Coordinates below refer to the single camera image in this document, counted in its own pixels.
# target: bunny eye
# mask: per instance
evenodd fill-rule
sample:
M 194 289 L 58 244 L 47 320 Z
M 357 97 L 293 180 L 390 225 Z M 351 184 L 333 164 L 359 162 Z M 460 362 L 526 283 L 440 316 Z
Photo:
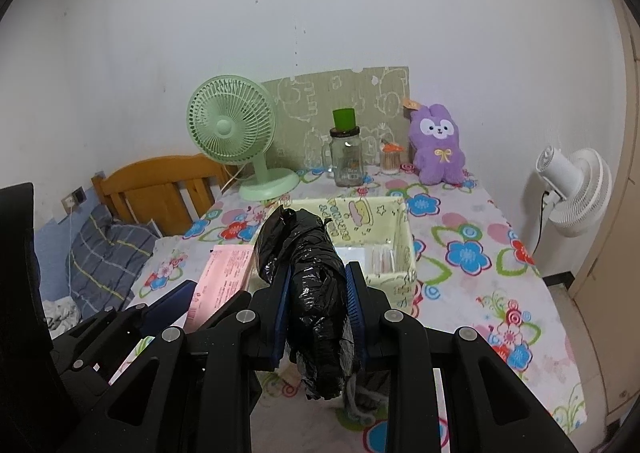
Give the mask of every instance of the bunny eye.
M 440 127 L 444 130 L 447 135 L 453 135 L 454 129 L 453 124 L 451 124 L 450 120 L 443 119 L 440 122 Z
M 424 118 L 420 121 L 420 131 L 423 134 L 431 135 L 435 129 L 436 125 L 433 124 L 433 121 L 430 118 Z

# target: gray pillowcase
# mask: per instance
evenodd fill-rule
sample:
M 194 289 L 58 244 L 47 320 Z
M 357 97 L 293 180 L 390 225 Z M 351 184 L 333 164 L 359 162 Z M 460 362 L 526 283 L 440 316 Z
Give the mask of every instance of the gray pillowcase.
M 123 224 L 103 205 L 91 212 L 67 258 L 71 296 L 82 319 L 108 306 L 121 309 L 128 305 L 133 297 L 131 285 L 157 239 L 150 224 Z

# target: purple stuffed bunny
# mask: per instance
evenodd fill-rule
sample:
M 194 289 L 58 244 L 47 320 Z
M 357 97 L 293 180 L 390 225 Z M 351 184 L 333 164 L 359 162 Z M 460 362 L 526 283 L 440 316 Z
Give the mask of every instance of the purple stuffed bunny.
M 414 166 L 420 170 L 421 183 L 433 186 L 465 181 L 458 126 L 444 106 L 432 104 L 411 112 L 409 140 L 415 147 Z

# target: jar lid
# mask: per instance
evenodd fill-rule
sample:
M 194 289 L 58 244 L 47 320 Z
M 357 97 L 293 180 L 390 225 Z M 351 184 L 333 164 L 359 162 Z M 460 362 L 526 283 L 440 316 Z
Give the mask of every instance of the jar lid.
M 388 142 L 382 147 L 382 151 L 385 153 L 398 153 L 400 151 L 404 151 L 404 148 L 394 142 Z
M 354 137 L 360 134 L 360 126 L 356 126 L 355 128 L 340 130 L 337 128 L 332 128 L 329 130 L 329 135 L 333 138 L 346 138 L 346 137 Z
M 356 111 L 354 108 L 340 108 L 334 110 L 335 128 L 340 131 L 349 131 L 356 127 Z

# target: bed headboard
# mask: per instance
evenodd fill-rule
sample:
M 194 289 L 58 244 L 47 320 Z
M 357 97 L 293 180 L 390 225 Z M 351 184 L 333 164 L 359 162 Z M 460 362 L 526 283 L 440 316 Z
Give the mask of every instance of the bed headboard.
M 153 219 L 166 236 L 182 235 L 193 224 L 178 182 L 184 182 L 198 216 L 214 203 L 209 178 L 220 187 L 228 180 L 222 164 L 203 154 L 172 155 L 134 162 L 110 177 L 92 178 L 100 202 L 124 222 L 145 224 Z

